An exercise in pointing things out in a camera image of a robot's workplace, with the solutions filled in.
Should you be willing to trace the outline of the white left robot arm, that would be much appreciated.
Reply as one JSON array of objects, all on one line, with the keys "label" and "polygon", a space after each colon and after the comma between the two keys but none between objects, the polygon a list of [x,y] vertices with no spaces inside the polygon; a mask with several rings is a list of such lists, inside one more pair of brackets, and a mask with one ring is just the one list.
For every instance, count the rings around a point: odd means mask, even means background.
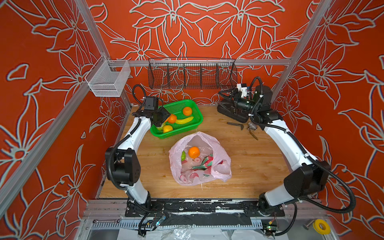
[{"label": "white left robot arm", "polygon": [[156,213],[161,207],[153,207],[151,195],[140,181],[141,165],[137,151],[152,126],[163,126],[171,116],[165,109],[163,99],[144,95],[137,100],[139,108],[132,113],[132,126],[127,134],[105,153],[107,179],[124,191],[131,203],[144,213]]}]

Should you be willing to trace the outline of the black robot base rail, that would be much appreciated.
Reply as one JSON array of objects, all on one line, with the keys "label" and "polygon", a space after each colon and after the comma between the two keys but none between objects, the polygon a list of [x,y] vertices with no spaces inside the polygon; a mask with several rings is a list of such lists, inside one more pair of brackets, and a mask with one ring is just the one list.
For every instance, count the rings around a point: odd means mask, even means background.
[{"label": "black robot base rail", "polygon": [[263,216],[258,211],[257,199],[152,199],[147,219],[158,221],[165,226],[217,226],[256,228],[256,220],[284,218],[282,207]]}]

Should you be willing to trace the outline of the orange fruit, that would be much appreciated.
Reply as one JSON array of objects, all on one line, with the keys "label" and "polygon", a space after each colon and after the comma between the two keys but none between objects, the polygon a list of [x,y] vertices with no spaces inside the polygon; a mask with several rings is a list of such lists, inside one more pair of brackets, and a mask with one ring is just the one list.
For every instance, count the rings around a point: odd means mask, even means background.
[{"label": "orange fruit", "polygon": [[174,114],[171,114],[169,118],[167,119],[167,122],[169,124],[174,124],[178,120],[177,116]]},{"label": "orange fruit", "polygon": [[192,108],[191,107],[183,108],[183,114],[184,116],[187,116],[187,117],[191,116],[193,114]]}]

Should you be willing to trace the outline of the yellow lemon fruit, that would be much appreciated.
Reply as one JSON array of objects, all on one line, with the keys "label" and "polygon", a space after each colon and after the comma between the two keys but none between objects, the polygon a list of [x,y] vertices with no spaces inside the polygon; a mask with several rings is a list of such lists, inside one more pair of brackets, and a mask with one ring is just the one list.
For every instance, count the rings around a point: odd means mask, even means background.
[{"label": "yellow lemon fruit", "polygon": [[163,127],[163,133],[165,134],[165,133],[168,133],[168,132],[171,132],[171,131],[173,131],[174,129],[173,129],[173,127],[172,126],[170,126],[170,125],[165,125],[164,127]]}]

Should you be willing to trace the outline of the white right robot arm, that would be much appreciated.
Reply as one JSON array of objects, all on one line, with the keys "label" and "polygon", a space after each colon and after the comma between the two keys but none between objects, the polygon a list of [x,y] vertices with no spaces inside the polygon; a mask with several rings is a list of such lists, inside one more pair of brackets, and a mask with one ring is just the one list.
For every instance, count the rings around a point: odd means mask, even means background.
[{"label": "white right robot arm", "polygon": [[[259,126],[277,144],[290,168],[291,172],[282,185],[259,196],[259,212],[268,216],[281,205],[298,201],[306,201],[337,214],[352,212],[357,202],[351,188],[331,171],[330,164],[310,154],[289,130],[279,112],[272,109],[271,88],[264,86],[260,77],[255,77],[253,82],[259,82],[259,85],[238,84],[235,88],[219,91],[223,100],[218,105],[218,112],[240,123],[251,121]],[[334,209],[309,198],[309,195],[325,188],[328,178],[335,179],[346,190],[349,196],[346,207]]]}]

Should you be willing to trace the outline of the red green dragon fruit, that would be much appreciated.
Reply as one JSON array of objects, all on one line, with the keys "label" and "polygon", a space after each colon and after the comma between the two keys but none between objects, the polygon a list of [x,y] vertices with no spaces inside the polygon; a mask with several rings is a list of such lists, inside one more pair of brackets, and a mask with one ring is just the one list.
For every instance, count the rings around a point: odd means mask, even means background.
[{"label": "red green dragon fruit", "polygon": [[214,157],[213,155],[209,155],[204,158],[202,164],[199,166],[192,167],[192,170],[206,170],[212,167]]}]

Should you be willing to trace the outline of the pink translucent plastic bag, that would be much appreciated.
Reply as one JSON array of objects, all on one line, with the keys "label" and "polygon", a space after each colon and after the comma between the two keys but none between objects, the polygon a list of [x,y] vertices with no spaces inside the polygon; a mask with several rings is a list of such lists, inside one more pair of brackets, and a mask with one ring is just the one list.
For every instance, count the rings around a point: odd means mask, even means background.
[{"label": "pink translucent plastic bag", "polygon": [[[188,150],[191,147],[200,149],[200,156],[191,159]],[[185,151],[187,158],[181,161],[182,151]],[[192,167],[199,166],[205,157],[213,155],[212,167],[206,170],[192,170]],[[220,142],[203,132],[187,135],[176,142],[169,150],[171,173],[174,180],[181,186],[202,185],[214,180],[228,181],[232,177],[232,160]]]}]

